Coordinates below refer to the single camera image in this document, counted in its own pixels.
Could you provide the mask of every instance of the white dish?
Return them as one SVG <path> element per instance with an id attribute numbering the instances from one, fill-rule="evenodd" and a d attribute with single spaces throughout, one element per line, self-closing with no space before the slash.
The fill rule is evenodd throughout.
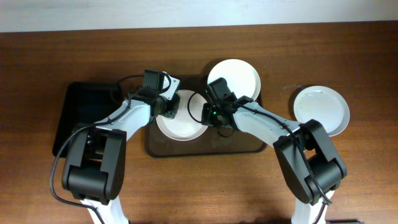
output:
<path id="1" fill-rule="evenodd" d="M 218 78 L 225 78 L 228 88 L 237 98 L 248 96 L 254 100 L 260 94 L 261 81 L 256 69 L 249 63 L 238 59 L 224 60 L 211 70 L 207 84 Z"/>
<path id="2" fill-rule="evenodd" d="M 197 123 L 188 114 L 188 99 L 193 93 L 191 90 L 177 91 L 181 99 L 174 119 L 168 119 L 163 116 L 156 118 L 159 129 L 167 137 L 178 141 L 188 141 L 199 137 L 206 131 L 207 126 Z M 206 100 L 199 94 L 193 96 L 190 102 L 191 114 L 199 121 L 201 120 L 201 111 L 205 103 Z"/>
<path id="3" fill-rule="evenodd" d="M 303 89 L 294 100 L 294 115 L 297 121 L 319 121 L 329 136 L 335 136 L 347 127 L 349 108 L 344 98 L 325 86 Z"/>

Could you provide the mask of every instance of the wooden table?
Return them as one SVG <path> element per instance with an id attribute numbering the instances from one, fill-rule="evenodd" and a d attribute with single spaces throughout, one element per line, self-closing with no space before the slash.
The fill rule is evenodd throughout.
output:
<path id="1" fill-rule="evenodd" d="M 284 87 L 335 89 L 351 110 L 332 137 L 348 168 L 327 220 L 398 223 L 398 22 L 0 34 L 0 223 L 91 223 L 52 198 L 52 144 L 67 86 L 114 82 L 144 69 L 207 74 L 239 58 L 261 76 L 267 110 L 293 119 Z M 55 178 L 57 192 L 63 160 Z M 121 191 L 132 222 L 289 219 L 295 198 L 275 152 L 153 159 L 143 133 L 127 144 Z"/>

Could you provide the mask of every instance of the dark brown tray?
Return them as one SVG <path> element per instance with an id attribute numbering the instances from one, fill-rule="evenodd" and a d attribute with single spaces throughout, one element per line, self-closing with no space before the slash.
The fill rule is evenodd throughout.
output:
<path id="1" fill-rule="evenodd" d="M 181 90 L 197 91 L 206 87 L 207 77 L 181 76 L 179 78 L 181 78 Z M 261 92 L 257 102 L 262 106 Z M 266 147 L 264 142 L 248 133 L 235 131 L 230 137 L 224 138 L 217 131 L 217 128 L 209 127 L 196 139 L 176 141 L 164 135 L 154 121 L 146 126 L 144 147 L 152 157 L 256 153 L 263 151 Z M 224 128 L 220 132 L 227 136 L 232 130 Z"/>

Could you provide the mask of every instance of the white plate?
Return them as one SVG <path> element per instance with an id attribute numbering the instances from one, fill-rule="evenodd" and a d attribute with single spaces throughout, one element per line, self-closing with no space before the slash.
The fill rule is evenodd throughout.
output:
<path id="1" fill-rule="evenodd" d="M 218 78 L 225 78 L 228 88 L 237 98 L 248 96 L 254 100 L 260 94 L 261 81 L 256 69 L 249 63 L 238 59 L 224 60 L 211 70 L 207 84 Z"/>
<path id="2" fill-rule="evenodd" d="M 344 98 L 325 86 L 303 89 L 294 100 L 294 115 L 297 121 L 319 121 L 329 136 L 335 136 L 347 127 L 349 108 Z"/>
<path id="3" fill-rule="evenodd" d="M 167 137 L 178 141 L 188 141 L 199 137 L 206 131 L 207 126 L 197 123 L 188 114 L 188 99 L 193 93 L 191 90 L 177 91 L 181 99 L 174 119 L 168 119 L 163 116 L 156 118 L 159 129 Z M 201 111 L 205 103 L 206 100 L 199 94 L 193 96 L 190 102 L 189 109 L 191 114 L 199 121 L 201 120 Z"/>

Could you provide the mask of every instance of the black tray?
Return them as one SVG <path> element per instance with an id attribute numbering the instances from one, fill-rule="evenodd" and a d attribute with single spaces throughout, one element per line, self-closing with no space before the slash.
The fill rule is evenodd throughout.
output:
<path id="1" fill-rule="evenodd" d="M 78 123 L 91 124 L 100 121 L 121 105 L 121 90 L 117 84 L 74 82 L 68 86 L 62 114 L 52 149 L 57 155 L 63 142 Z"/>
<path id="2" fill-rule="evenodd" d="M 181 79 L 181 90 L 198 91 L 206 87 L 207 77 L 185 75 L 179 78 Z M 261 92 L 257 102 L 262 106 Z M 209 127 L 196 139 L 176 141 L 164 135 L 154 121 L 146 126 L 144 147 L 152 157 L 256 153 L 263 151 L 266 147 L 264 142 L 248 133 L 235 131 L 230 137 L 224 138 L 217 131 L 217 128 Z M 232 130 L 224 128 L 220 129 L 220 132 L 227 136 Z"/>

